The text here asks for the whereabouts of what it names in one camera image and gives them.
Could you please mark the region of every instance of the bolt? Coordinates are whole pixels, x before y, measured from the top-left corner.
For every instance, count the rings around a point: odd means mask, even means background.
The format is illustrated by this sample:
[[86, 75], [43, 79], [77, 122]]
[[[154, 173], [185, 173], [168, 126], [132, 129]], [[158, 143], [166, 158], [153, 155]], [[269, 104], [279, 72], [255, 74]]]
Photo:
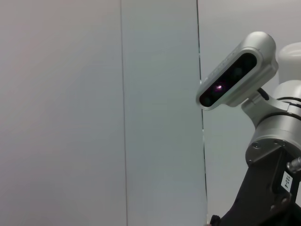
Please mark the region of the bolt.
[[254, 142], [254, 143], [252, 143], [252, 147], [256, 148], [256, 149], [259, 149], [260, 148], [260, 144], [258, 142]]
[[286, 167], [291, 173], [296, 173], [301, 170], [301, 157], [294, 159], [286, 164]]

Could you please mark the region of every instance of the screw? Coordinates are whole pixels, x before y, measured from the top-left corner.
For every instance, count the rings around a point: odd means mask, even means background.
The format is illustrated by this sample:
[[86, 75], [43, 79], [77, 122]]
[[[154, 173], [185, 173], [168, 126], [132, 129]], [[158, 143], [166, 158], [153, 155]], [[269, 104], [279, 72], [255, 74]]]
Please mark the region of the screw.
[[252, 143], [252, 147], [259, 149], [260, 148], [260, 144], [258, 142], [254, 142], [254, 143]]
[[286, 140], [282, 140], [282, 141], [281, 141], [281, 146], [282, 146], [282, 147], [286, 146]]

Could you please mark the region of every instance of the panel seam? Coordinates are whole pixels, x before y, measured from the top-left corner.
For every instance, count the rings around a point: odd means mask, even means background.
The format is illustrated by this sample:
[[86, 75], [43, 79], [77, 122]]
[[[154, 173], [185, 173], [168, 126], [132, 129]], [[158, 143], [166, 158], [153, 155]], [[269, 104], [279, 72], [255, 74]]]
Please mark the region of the panel seam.
[[126, 226], [128, 226], [128, 198], [127, 198], [127, 148], [126, 148], [126, 104], [125, 104], [125, 84], [124, 84], [124, 59], [123, 59], [123, 30], [122, 30], [122, 0], [120, 6], [120, 37], [121, 37], [121, 74], [122, 74], [122, 94], [123, 94], [123, 134], [124, 134], [124, 161], [125, 161], [125, 193], [126, 193]]
[[[199, 79], [202, 82], [201, 72], [201, 48], [200, 48], [200, 30], [199, 30], [199, 15], [198, 15], [198, 0], [197, 1], [197, 21], [198, 21], [198, 63], [199, 63]], [[201, 109], [202, 133], [203, 133], [203, 155], [204, 155], [204, 172], [205, 172], [205, 189], [206, 189], [206, 202], [207, 202], [207, 222], [208, 218], [208, 193], [207, 193], [207, 174], [206, 174], [206, 155], [205, 155], [205, 133], [204, 133], [204, 111]]]

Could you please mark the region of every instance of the black bracket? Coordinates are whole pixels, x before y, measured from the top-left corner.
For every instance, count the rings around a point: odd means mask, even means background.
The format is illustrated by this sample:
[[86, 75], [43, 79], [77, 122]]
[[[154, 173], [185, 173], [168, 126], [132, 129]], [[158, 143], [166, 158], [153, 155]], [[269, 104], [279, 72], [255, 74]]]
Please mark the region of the black bracket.
[[222, 218], [213, 216], [211, 225], [300, 226], [301, 208], [295, 202], [301, 176], [286, 169], [293, 159], [281, 147], [250, 164], [233, 206]]

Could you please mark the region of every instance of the label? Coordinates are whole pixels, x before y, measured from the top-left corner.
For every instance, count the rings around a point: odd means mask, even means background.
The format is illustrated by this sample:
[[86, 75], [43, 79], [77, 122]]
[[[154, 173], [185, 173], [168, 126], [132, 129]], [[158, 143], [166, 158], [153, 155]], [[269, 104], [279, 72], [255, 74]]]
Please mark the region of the label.
[[287, 172], [284, 171], [281, 186], [288, 192], [291, 192], [292, 182], [293, 178]]

